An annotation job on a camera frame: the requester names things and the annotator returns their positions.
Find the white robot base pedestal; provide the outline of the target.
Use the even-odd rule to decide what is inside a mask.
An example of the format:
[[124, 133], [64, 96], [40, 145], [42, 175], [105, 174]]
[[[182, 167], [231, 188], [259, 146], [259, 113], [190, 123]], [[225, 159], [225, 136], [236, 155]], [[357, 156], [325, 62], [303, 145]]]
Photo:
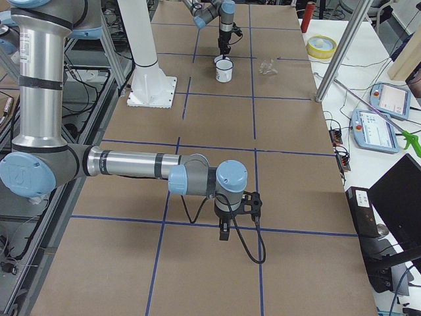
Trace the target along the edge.
[[135, 63], [128, 105], [171, 108], [177, 78], [159, 66], [147, 2], [121, 0], [118, 6]]

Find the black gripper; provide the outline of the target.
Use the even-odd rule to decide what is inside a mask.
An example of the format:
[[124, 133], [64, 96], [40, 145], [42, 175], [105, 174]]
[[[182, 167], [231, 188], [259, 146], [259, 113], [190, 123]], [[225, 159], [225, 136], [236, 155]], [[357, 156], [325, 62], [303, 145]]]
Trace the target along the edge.
[[232, 212], [224, 211], [220, 209], [217, 205], [215, 206], [215, 214], [219, 218], [219, 229], [220, 229], [220, 241], [228, 241], [230, 237], [230, 225], [233, 217], [236, 217], [239, 214], [238, 210]]
[[231, 40], [232, 32], [231, 31], [223, 31], [219, 30], [218, 35], [218, 47], [220, 48], [220, 56], [221, 59], [226, 59], [228, 54], [230, 53], [230, 40]]

